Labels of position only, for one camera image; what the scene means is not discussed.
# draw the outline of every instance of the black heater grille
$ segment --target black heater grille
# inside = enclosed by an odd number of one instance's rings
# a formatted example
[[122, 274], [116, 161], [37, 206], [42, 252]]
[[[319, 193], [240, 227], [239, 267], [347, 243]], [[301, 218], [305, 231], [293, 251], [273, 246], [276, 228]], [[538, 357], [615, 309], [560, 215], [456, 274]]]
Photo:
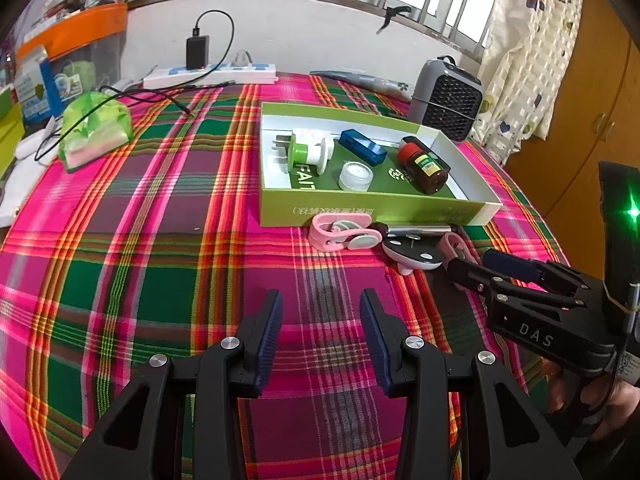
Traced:
[[441, 130], [454, 142], [468, 136], [482, 102], [482, 92], [450, 75], [441, 75], [431, 93], [422, 124]]

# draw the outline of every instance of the human hand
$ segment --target human hand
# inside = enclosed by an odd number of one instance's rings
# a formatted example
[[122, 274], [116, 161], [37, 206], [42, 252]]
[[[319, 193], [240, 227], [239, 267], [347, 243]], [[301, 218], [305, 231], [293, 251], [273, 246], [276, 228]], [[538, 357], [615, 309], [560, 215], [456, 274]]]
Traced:
[[[562, 381], [562, 368], [557, 364], [542, 359], [542, 373], [548, 379], [546, 402], [549, 413], [556, 412], [564, 406], [566, 400], [566, 387]], [[611, 376], [609, 374], [597, 378], [588, 386], [585, 386], [580, 394], [580, 400], [592, 408], [597, 407], [607, 395]], [[590, 440], [600, 440], [619, 428], [622, 428], [629, 420], [640, 403], [640, 388], [631, 384], [616, 380], [611, 391], [611, 396], [604, 408], [604, 419], [598, 429], [590, 436]]]

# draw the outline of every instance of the bottle label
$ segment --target bottle label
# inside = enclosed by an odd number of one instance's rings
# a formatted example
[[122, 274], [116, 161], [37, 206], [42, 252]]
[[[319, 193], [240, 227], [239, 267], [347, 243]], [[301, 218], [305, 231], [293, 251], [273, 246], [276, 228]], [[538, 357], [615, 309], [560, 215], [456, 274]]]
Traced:
[[440, 171], [442, 168], [438, 166], [429, 155], [421, 155], [415, 158], [415, 163], [418, 168], [423, 170], [427, 176]]

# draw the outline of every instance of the green cardboard box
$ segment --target green cardboard box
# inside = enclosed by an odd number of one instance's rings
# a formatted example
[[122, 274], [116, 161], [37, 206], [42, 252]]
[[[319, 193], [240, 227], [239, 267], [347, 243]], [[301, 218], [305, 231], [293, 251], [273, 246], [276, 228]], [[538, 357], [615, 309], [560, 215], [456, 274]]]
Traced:
[[5, 86], [0, 89], [0, 120], [11, 111], [14, 107], [14, 102], [11, 99], [11, 89], [9, 86]]
[[[335, 139], [334, 157], [322, 177], [315, 168], [287, 171], [286, 139], [293, 128], [329, 131]], [[347, 192], [338, 188], [341, 164], [362, 162], [345, 155], [337, 140], [353, 128], [385, 146], [388, 160], [373, 168], [369, 191]], [[395, 153], [401, 139], [417, 136], [450, 165], [447, 187], [436, 195], [416, 192], [402, 182]], [[310, 105], [263, 103], [260, 118], [260, 225], [303, 226], [318, 213], [341, 212], [371, 215], [389, 224], [454, 223], [485, 225], [501, 208], [500, 199], [465, 156], [441, 131], [387, 117]]]

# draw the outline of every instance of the space heater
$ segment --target space heater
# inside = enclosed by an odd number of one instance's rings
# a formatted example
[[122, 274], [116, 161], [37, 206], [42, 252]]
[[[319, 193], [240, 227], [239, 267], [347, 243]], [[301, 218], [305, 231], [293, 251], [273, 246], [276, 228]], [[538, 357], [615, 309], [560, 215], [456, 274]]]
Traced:
[[408, 119], [463, 142], [482, 103], [481, 81], [456, 66], [451, 56], [427, 61], [420, 71]]

